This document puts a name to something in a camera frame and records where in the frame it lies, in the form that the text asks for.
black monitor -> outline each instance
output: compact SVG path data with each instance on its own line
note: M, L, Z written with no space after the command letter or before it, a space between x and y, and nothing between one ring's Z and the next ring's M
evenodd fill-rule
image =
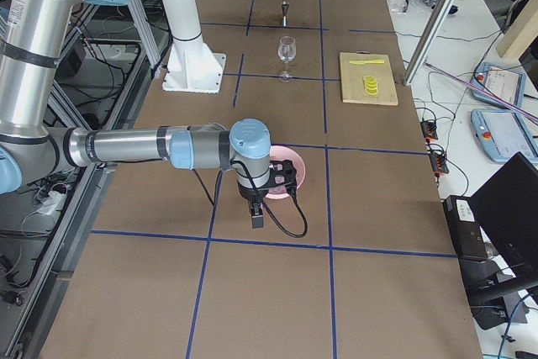
M469 205L516 275L504 282L489 278L488 284L468 289L471 305L524 289L538 303L538 170L523 154L515 154L469 198Z

wooden cutting board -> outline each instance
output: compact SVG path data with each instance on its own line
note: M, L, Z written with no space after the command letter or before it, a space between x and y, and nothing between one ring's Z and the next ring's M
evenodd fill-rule
M383 59L382 64L352 65L350 61L372 61ZM371 96L364 90L364 76L377 80L377 95ZM340 53L340 77L342 101L344 103L398 105L393 71L388 55Z

pink plate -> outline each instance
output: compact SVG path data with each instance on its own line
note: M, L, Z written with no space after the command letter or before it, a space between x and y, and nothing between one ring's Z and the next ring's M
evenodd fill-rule
M284 146L271 146L269 156L271 157L271 160L292 161L293 166L297 169L297 189L299 189L303 184L304 176L306 174L306 168L304 167L304 161L301 156L290 148ZM270 189L266 197L269 199L283 199L288 196L286 187L282 186Z

wine glass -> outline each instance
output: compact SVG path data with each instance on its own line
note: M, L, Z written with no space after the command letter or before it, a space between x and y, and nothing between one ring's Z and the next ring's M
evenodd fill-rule
M284 70L278 74L280 80L283 82L289 82L292 80L292 75L287 71L287 64L293 61L297 50L295 48L295 39L293 37L282 37L280 44L278 45L278 57L284 62Z

label on robot arm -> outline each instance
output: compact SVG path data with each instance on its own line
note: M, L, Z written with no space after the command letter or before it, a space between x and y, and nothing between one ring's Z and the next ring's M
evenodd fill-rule
M474 214L472 214L469 203L463 199L456 200L457 215L462 222L474 222Z
M26 0L12 0L9 9L8 24L10 27L17 27L26 14Z

